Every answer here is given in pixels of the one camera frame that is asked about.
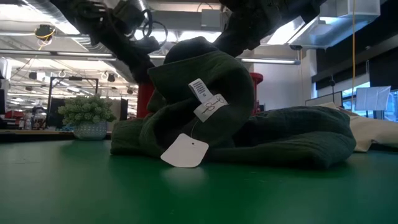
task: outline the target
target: green table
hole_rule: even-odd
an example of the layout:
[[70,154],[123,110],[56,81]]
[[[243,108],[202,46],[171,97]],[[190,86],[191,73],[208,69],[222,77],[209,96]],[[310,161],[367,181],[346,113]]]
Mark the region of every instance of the green table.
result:
[[398,223],[398,154],[328,171],[172,168],[110,141],[0,144],[0,223]]

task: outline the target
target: white tag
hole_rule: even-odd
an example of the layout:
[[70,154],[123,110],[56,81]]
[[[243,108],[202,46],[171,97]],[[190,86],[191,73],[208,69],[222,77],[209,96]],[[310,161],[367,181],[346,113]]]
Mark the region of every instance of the white tag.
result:
[[175,167],[192,168],[199,166],[208,148],[207,143],[180,134],[160,158]]
[[221,94],[217,94],[210,98],[207,102],[202,103],[193,112],[202,121],[205,122],[220,107],[228,105],[228,102]]
[[189,83],[189,87],[201,103],[204,103],[213,97],[213,94],[210,93],[209,89],[207,89],[207,86],[200,78]]

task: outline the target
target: white cloth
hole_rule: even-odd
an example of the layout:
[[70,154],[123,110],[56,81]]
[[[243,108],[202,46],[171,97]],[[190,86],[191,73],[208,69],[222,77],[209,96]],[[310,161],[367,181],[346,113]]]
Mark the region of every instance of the white cloth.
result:
[[398,147],[398,124],[392,121],[364,118],[333,103],[324,105],[328,108],[340,110],[350,118],[350,128],[356,140],[355,151],[367,152],[373,142],[390,147]]

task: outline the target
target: potted plant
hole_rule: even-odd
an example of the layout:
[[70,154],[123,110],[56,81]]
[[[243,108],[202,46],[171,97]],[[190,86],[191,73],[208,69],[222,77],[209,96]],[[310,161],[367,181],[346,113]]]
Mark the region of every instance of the potted plant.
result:
[[116,117],[112,114],[112,103],[105,102],[100,96],[78,96],[65,100],[58,112],[64,115],[63,123],[74,127],[74,135],[83,140],[100,140],[105,138],[107,125]]

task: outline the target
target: plant pot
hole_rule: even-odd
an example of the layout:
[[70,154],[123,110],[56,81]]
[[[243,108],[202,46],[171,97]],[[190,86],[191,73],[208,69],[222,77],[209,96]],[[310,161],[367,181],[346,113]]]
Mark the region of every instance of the plant pot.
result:
[[73,134],[81,140],[102,140],[106,136],[106,121],[98,123],[83,122],[75,126]]

